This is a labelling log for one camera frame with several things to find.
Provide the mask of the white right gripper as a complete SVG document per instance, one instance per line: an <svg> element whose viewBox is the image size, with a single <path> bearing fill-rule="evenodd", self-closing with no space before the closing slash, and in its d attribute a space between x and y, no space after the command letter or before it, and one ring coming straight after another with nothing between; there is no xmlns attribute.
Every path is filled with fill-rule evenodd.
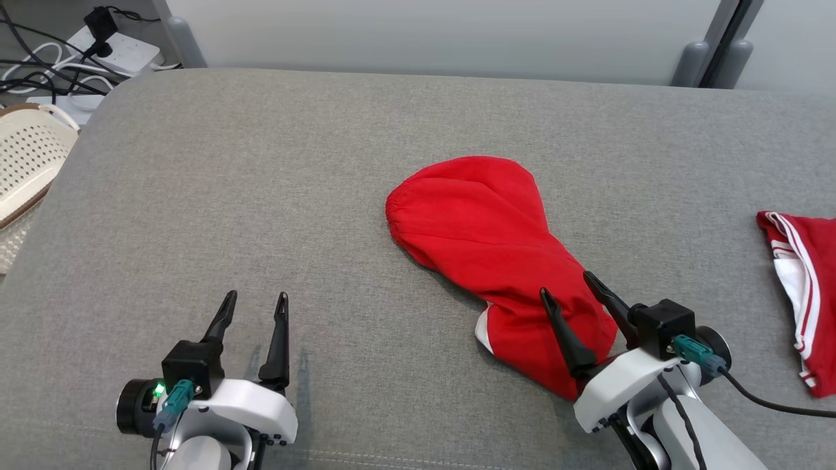
<svg viewBox="0 0 836 470"><path fill-rule="evenodd" d="M638 331L630 323L630 307L591 271L583 272L583 281L618 326L626 346L637 347ZM589 372L597 364L594 351L583 344L565 321L561 306L549 289L541 288L540 298L570 377L588 380ZM677 357L660 361L645 351L632 350L618 355L586 384L573 406L577 422L584 432L592 433L603 428L603 420L622 407L627 407L628 413L636 416L653 413L668 399L658 381L660 375L676 393L698 398L701 386L698 365Z"/></svg>

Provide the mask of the black plug adapter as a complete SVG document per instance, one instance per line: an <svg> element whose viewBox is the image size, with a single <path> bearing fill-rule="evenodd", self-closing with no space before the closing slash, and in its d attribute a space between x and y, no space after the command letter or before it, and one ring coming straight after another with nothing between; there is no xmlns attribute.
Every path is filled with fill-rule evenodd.
<svg viewBox="0 0 836 470"><path fill-rule="evenodd" d="M95 42L106 42L118 32L118 26L113 15L105 7L93 8L90 13L84 16L84 23Z"/></svg>

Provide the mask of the grey fabric sofa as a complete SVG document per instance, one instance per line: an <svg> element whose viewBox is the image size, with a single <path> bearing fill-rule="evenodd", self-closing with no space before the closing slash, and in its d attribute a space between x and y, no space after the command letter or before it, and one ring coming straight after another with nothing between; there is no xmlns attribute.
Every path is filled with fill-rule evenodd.
<svg viewBox="0 0 836 470"><path fill-rule="evenodd" d="M559 241L629 303L671 298L767 400L801 381L756 212L836 216L836 99L499 78L194 69L120 84L0 282L0 470L148 470L117 431L238 291L222 366L252 379L290 301L296 443L266 470L630 470L611 430L490 356L483 304L416 265L385 199L463 155L535 177Z"/></svg>

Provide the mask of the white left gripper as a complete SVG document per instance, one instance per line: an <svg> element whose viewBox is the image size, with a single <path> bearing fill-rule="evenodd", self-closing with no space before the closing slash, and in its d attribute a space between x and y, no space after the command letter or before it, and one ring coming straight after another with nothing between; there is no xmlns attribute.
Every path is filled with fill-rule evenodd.
<svg viewBox="0 0 836 470"><path fill-rule="evenodd" d="M202 344L222 345L237 300L238 291L230 290L226 294L201 338ZM186 441L207 435L239 458L254 458L259 439L264 435L276 445L293 444L298 434L297 414L289 400L280 394L285 393L289 381L289 295L281 292L268 354L259 369L259 384L246 380L221 381L211 398L190 402L173 429L163 435L163 442L177 450Z"/></svg>

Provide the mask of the large white power strip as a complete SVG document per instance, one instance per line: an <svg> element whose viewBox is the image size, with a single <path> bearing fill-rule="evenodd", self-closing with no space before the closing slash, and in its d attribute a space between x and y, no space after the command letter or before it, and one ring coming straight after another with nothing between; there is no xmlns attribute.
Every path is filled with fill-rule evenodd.
<svg viewBox="0 0 836 470"><path fill-rule="evenodd" d="M95 39L85 26L78 30L65 46L74 61L81 60L82 53L93 46ZM111 49L108 56L93 55L84 60L88 69L107 72L122 77L135 77L147 72L156 71L164 65L164 55L161 49L147 42L114 33L106 42Z"/></svg>

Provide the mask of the dark partition post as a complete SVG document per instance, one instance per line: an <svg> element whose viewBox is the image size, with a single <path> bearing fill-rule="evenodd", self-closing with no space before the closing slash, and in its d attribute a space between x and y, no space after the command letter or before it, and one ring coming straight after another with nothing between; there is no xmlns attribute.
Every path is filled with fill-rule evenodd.
<svg viewBox="0 0 836 470"><path fill-rule="evenodd" d="M702 39L710 44L711 51L703 65L698 88L711 88L713 76L732 42L749 40L747 33L764 3L765 0L720 0L705 38Z"/></svg>

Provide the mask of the small white power strip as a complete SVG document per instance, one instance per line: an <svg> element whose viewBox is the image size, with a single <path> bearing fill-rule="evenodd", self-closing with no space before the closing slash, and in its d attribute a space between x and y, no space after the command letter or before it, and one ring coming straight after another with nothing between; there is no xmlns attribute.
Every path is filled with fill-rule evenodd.
<svg viewBox="0 0 836 470"><path fill-rule="evenodd" d="M50 96L45 97L30 97L26 99L26 103L33 103L36 105L48 105L55 109L60 109L66 116L60 112L56 113L51 110L50 113L60 120L63 124L69 124L69 120L75 122L78 127L83 127L87 124L90 116L98 106L101 104L104 96L100 95L74 95L72 97L57 96L55 104L53 104Z"/></svg>

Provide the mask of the red Bulls 23 jersey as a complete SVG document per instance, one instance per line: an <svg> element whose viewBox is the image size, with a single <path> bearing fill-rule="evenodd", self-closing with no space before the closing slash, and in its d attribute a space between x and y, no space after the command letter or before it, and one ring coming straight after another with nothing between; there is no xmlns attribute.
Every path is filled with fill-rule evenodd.
<svg viewBox="0 0 836 470"><path fill-rule="evenodd" d="M836 395L836 218L756 214L794 313L800 377L816 398Z"/></svg>

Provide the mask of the cream perforated laundry basket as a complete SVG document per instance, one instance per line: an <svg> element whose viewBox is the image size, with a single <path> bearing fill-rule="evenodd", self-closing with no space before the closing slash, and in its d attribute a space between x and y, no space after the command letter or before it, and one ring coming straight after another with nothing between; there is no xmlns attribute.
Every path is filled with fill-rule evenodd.
<svg viewBox="0 0 836 470"><path fill-rule="evenodd" d="M46 195L80 132L53 104L0 110L0 231Z"/></svg>

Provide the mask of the plain red shorts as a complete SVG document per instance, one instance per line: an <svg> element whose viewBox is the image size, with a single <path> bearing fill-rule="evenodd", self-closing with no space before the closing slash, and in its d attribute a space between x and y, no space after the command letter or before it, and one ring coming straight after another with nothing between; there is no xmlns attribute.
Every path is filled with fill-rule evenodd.
<svg viewBox="0 0 836 470"><path fill-rule="evenodd" d="M428 166L389 194L389 232L418 264L486 303L475 336L493 357L568 401L579 393L541 302L604 360L617 326L583 266L549 230L534 176L516 161L472 155Z"/></svg>

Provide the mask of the grey partition foot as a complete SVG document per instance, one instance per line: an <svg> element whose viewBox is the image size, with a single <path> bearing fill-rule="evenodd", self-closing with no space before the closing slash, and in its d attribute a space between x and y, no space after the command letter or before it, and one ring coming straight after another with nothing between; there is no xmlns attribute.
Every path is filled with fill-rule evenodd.
<svg viewBox="0 0 836 470"><path fill-rule="evenodd" d="M711 51L705 40L690 42L682 50L677 68L671 79L672 87L698 88L703 74L703 65Z"/></svg>
<svg viewBox="0 0 836 470"><path fill-rule="evenodd" d="M711 88L734 89L752 55L754 44L746 39L732 42L713 76Z"/></svg>
<svg viewBox="0 0 836 470"><path fill-rule="evenodd" d="M207 62L197 44L196 37L188 22L181 17L170 17L165 27L180 56L180 63L185 69L205 69Z"/></svg>

